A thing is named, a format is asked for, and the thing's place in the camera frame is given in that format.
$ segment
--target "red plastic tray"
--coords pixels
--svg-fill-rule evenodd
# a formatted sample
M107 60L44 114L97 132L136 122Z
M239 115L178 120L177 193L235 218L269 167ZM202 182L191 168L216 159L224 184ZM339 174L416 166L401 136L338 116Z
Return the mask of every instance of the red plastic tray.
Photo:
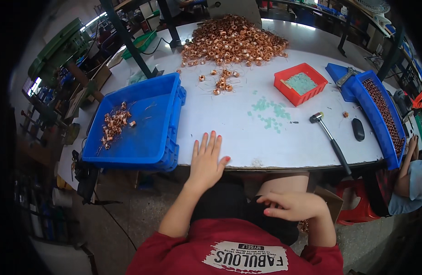
M281 80L285 81L295 74L304 73L313 80L318 86L312 90L300 96L293 88L287 87ZM275 73L275 81L273 85L277 88L287 99L292 102L293 105L298 106L303 102L306 102L313 96L319 94L324 90L325 85L328 81L309 64L302 63L297 66L285 69L284 71Z

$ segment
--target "black mouse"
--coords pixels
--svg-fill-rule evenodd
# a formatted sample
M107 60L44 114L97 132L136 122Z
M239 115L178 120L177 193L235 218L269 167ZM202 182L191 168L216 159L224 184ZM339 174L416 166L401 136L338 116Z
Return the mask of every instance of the black mouse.
M357 141L362 141L365 138L362 122L360 122L359 119L354 118L351 122L351 125L353 126L354 137L357 139Z

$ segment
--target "plastic stool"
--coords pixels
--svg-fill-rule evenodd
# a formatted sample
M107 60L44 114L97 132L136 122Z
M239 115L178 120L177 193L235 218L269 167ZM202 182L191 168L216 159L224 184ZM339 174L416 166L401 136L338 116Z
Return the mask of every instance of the plastic stool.
M349 187L353 188L356 196L360 197L359 204L354 209L342 210L336 223L353 225L380 219L371 209L362 179L341 181L337 186L336 195L342 198L344 190Z

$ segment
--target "light blue shirt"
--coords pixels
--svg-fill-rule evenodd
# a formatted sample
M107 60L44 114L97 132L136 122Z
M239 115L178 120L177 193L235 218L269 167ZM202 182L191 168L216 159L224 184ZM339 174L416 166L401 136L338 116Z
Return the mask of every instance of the light blue shirt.
M388 205L390 215L409 213L422 206L422 160L410 163L408 175L410 175L409 198L393 193Z
M171 17L178 16L179 13L181 13L181 8L179 7L179 4L178 4L180 2L182 1L181 0L166 0L166 4L168 6L168 9L170 10ZM156 1L156 8L160 10L159 3L157 3L157 1ZM162 20L164 19L162 12L160 13L159 18Z

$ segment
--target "white table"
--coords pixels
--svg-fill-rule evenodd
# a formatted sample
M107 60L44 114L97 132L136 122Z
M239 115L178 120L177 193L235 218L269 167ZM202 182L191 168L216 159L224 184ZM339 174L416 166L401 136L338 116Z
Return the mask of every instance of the white table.
M325 70L328 63L353 66L361 71L369 70L371 67L363 58L364 54L369 54L346 41L344 44L348 55L346 58L336 48L340 37L296 23L271 19L262 21L264 29L284 36L290 41L290 49L287 50L289 57L273 58L261 67L232 65L231 70L240 73L239 78L232 79L235 92L212 95L215 81L209 72L218 69L214 63L181 68L181 85L186 89L187 97L186 104L181 109L177 134L177 143L180 146L178 164L190 165L194 141L200 140L204 132L215 130L223 136L221 157L231 156L229 168L304 170L340 165L324 130L320 125L311 124L308 120L310 116L320 111L324 113L324 123L349 164L374 162L383 157L364 113L356 104L343 100L340 91ZM196 27L196 23L177 27L181 40L191 39L192 31ZM147 52L154 50L160 37L171 40L168 30L158 32L158 37ZM165 70L164 74L169 74L180 68L180 51L181 48L171 50L169 45L161 42L152 56L144 55L143 58L147 65L156 65L159 70ZM274 73L301 63L308 63L330 84L327 84L317 96L294 107L273 86ZM133 58L121 61L111 69L112 75L101 93L106 95L126 86L130 75L138 70L140 69ZM204 82L199 82L201 74L206 76ZM396 90L385 82L384 85L391 93ZM264 111L253 111L252 105L263 98L267 102L284 104L284 109L290 114L291 119L276 118L271 107ZM81 125L80 133L73 145L65 146L61 154L58 174L74 189L77 188L78 182L75 179L71 180L71 152L81 151L81 143L86 137L87 126L97 105L94 103L85 110L80 110L79 117L73 121ZM349 118L342 116L344 111L349 113ZM274 129L274 124L271 128L265 129L265 122L261 121L258 115L263 118L275 118L277 123L282 124L282 126L277 125L280 133ZM358 142L353 135L351 127L353 118L362 121L365 131L365 139L362 142ZM414 125L414 131L418 132L417 125Z

